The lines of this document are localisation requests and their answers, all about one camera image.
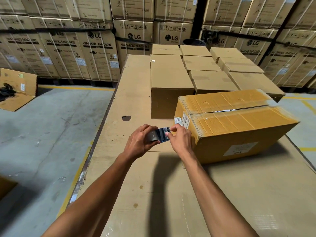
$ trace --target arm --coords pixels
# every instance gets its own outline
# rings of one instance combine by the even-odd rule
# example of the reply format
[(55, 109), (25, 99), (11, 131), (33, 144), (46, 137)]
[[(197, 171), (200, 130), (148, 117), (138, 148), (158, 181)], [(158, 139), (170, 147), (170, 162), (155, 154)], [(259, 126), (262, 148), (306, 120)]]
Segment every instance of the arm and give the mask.
[(128, 138), (124, 152), (55, 220), (42, 237), (101, 236), (132, 163), (160, 143), (146, 142), (146, 135), (156, 129), (156, 126), (140, 126)]
[(166, 132), (173, 149), (183, 161), (207, 228), (213, 237), (257, 237), (258, 234), (206, 174), (191, 146), (191, 131), (174, 125), (176, 135)]

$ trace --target white label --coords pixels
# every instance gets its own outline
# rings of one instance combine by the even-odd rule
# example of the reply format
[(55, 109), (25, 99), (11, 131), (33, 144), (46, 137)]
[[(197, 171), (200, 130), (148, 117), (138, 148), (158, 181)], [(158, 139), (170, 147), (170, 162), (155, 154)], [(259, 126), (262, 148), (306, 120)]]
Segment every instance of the white label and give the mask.
[(174, 118), (174, 124), (182, 125), (182, 119), (181, 119), (181, 117), (175, 117), (175, 118)]
[(313, 76), (313, 75), (315, 75), (316, 74), (316, 69), (315, 70), (311, 70), (308, 74), (307, 74), (307, 76)]
[(48, 56), (41, 56), (41, 59), (42, 59), (42, 62), (43, 62), (45, 65), (52, 65), (52, 64), (53, 64), (51, 58), (48, 57)]
[(119, 62), (110, 61), (111, 68), (119, 68)]
[(87, 65), (86, 61), (83, 58), (77, 58), (76, 57), (76, 61), (77, 61), (78, 65), (80, 65), (80, 66), (86, 66)]
[(185, 128), (188, 128), (190, 124), (190, 120), (188, 118), (188, 116), (183, 112), (183, 116), (182, 116), (182, 126)]
[(286, 0), (285, 3), (294, 3), (296, 0)]
[(241, 145), (232, 145), (228, 151), (224, 154), (226, 155), (237, 155), (240, 153), (247, 153), (250, 151), (256, 144), (259, 142), (252, 142), (252, 143), (246, 143), (246, 144), (241, 144)]
[(281, 70), (279, 70), (277, 75), (284, 75), (287, 71), (288, 71), (288, 68), (282, 68)]
[(19, 60), (13, 55), (6, 55), (6, 58), (10, 63), (20, 63)]

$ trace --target open cardboard box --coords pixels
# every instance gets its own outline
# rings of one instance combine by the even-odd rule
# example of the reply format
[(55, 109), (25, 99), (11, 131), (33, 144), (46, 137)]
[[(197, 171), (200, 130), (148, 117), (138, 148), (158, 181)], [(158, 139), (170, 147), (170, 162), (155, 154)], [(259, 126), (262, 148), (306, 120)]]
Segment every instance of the open cardboard box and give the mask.
[(16, 91), (14, 97), (0, 102), (0, 108), (16, 111), (36, 96), (37, 75), (0, 68), (0, 87), (8, 83)]

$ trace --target stain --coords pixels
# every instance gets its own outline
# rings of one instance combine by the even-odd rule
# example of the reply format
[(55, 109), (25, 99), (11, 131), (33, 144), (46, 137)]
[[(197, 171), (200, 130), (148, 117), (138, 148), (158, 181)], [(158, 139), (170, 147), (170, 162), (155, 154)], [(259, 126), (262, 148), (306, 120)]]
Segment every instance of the stain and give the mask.
[(58, 197), (59, 194), (60, 194), (60, 191), (57, 191), (57, 192), (53, 195), (53, 197), (51, 198), (51, 200), (52, 200), (53, 202), (56, 202), (57, 197)]
[(123, 121), (129, 121), (131, 120), (131, 116), (122, 116)]

